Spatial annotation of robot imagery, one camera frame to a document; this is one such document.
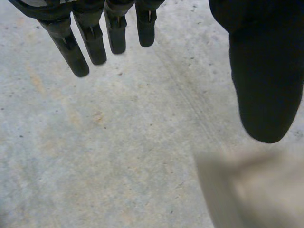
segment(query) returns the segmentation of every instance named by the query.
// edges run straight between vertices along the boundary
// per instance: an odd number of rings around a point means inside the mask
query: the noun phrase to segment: hand
[[[135,4],[139,42],[149,47],[154,42],[156,10],[165,0],[9,0],[26,16],[35,18],[48,31],[62,56],[77,77],[89,74],[89,67],[71,30],[73,12],[85,47],[95,65],[106,62],[103,33],[99,20],[104,12],[111,51],[126,49],[125,15]]]

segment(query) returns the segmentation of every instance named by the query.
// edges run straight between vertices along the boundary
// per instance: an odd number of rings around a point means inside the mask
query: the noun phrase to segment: blurry white object
[[[304,227],[302,147],[205,154],[197,164],[215,228]]]

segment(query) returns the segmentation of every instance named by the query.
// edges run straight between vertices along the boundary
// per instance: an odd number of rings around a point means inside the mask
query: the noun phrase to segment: black glove
[[[106,26],[114,54],[125,51],[125,14],[135,3],[140,44],[149,47],[154,42],[156,10],[164,0],[9,0],[26,16],[35,18],[45,28],[62,56],[78,77],[86,76],[89,67],[71,30],[73,12],[91,61],[106,62],[103,33],[99,26],[104,11]]]
[[[304,1],[209,0],[229,32],[230,65],[244,128],[281,140],[300,105],[304,80]]]

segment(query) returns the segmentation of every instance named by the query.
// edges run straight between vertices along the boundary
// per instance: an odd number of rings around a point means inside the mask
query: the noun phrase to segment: finger
[[[134,0],[106,0],[104,6],[105,22],[113,54],[125,51],[125,15],[134,4]]]
[[[71,18],[69,17],[53,22],[40,20],[39,22],[43,28],[48,31],[73,73],[77,77],[88,75],[89,66],[86,63],[71,30]]]
[[[303,6],[230,35],[230,64],[240,117],[253,138],[275,143],[294,121],[303,93]]]
[[[106,62],[103,33],[99,26],[104,3],[104,0],[85,0],[76,2],[73,6],[76,24],[91,61],[95,65],[101,65]]]
[[[163,2],[164,0],[137,0],[135,3],[138,38],[142,47],[146,48],[154,43],[156,10]]]

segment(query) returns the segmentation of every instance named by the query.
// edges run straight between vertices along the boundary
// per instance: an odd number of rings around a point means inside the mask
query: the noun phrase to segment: gray concrete surface
[[[167,0],[151,48],[131,9],[126,53],[105,36],[107,63],[82,79],[35,20],[7,1],[0,15],[1,228],[213,227],[192,155],[252,139],[207,0]],[[301,106],[282,143],[303,130]]]

